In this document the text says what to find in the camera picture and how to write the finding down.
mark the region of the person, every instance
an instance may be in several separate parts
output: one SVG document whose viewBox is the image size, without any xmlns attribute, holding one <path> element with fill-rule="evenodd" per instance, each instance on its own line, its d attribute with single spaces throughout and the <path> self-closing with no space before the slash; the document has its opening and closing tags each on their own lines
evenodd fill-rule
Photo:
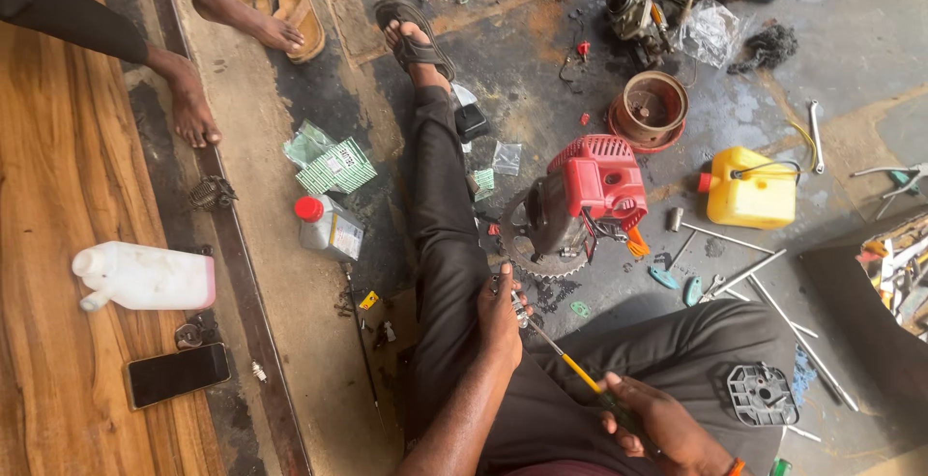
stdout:
<svg viewBox="0 0 928 476">
<path fill-rule="evenodd" d="M 661 449 L 647 458 L 640 438 L 597 407 L 557 353 L 522 347 L 510 303 L 521 286 L 503 263 L 493 292 L 473 223 L 449 96 L 454 66 L 410 2 L 379 1 L 375 15 L 412 80 L 416 108 L 420 339 L 406 389 L 407 456 L 394 474 L 767 474 L 783 428 L 740 423 L 724 386 L 736 364 L 761 361 L 792 383 L 795 339 L 783 319 L 764 304 L 715 301 L 570 346 L 562 340 L 600 387 L 640 415 Z"/>
<path fill-rule="evenodd" d="M 239 0 L 193 2 L 204 17 L 249 34 L 270 48 L 294 52 L 304 44 L 294 26 Z M 171 89 L 174 132 L 194 148 L 222 140 L 191 61 L 146 43 L 128 18 L 106 5 L 96 0 L 0 0 L 0 20 L 151 68 Z"/>
</svg>

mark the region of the yellow plastic container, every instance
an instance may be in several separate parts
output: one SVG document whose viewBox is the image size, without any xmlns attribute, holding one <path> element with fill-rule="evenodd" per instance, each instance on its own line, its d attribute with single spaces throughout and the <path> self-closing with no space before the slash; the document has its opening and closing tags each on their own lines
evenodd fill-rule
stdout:
<svg viewBox="0 0 928 476">
<path fill-rule="evenodd" d="M 770 230 L 782 228 L 796 217 L 796 171 L 771 164 L 740 179 L 732 172 L 744 171 L 770 159 L 736 146 L 715 154 L 712 173 L 700 176 L 700 193 L 709 194 L 706 214 L 718 224 Z"/>
</svg>

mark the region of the black pants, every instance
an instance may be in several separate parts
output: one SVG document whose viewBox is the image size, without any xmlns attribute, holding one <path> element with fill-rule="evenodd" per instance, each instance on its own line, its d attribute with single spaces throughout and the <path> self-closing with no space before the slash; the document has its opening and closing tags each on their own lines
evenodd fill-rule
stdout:
<svg viewBox="0 0 928 476">
<path fill-rule="evenodd" d="M 135 25 L 96 0 L 0 0 L 0 20 L 129 63 L 148 57 Z"/>
<path fill-rule="evenodd" d="M 424 434 L 476 355 L 475 301 L 490 275 L 478 245 L 448 94 L 439 87 L 416 90 L 416 107 L 413 225 L 420 253 L 421 336 L 406 391 L 407 444 Z M 769 470 L 783 428 L 740 423 L 725 390 L 725 377 L 738 363 L 766 362 L 792 382 L 795 339 L 769 306 L 716 301 L 562 343 L 594 377 L 610 370 L 671 394 L 755 474 Z M 547 346 L 525 351 L 483 447 L 481 472 L 505 474 L 574 459 L 623 476 L 659 474 L 651 461 L 623 454 L 603 430 L 598 412 L 589 387 L 556 353 Z"/>
</svg>

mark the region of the black slipper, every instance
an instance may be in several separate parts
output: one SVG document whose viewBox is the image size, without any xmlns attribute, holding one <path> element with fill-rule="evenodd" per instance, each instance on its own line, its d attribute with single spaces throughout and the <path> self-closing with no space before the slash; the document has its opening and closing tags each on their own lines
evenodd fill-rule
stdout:
<svg viewBox="0 0 928 476">
<path fill-rule="evenodd" d="M 455 64 L 435 44 L 432 25 L 419 7 L 408 0 L 378 0 L 374 3 L 374 16 L 381 31 L 386 30 L 392 20 L 400 23 L 409 21 L 418 25 L 429 36 L 432 44 L 419 43 L 409 36 L 400 36 L 400 42 L 393 47 L 393 55 L 405 71 L 408 72 L 410 63 L 431 63 L 448 82 L 455 79 Z"/>
</svg>

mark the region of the phone screen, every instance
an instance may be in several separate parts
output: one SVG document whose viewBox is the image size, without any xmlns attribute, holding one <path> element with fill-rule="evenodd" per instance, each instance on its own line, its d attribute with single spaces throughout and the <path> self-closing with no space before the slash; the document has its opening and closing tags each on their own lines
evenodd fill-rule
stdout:
<svg viewBox="0 0 928 476">
<path fill-rule="evenodd" d="M 136 360 L 126 366 L 126 371 L 134 409 L 229 378 L 226 346 L 221 343 Z"/>
</svg>

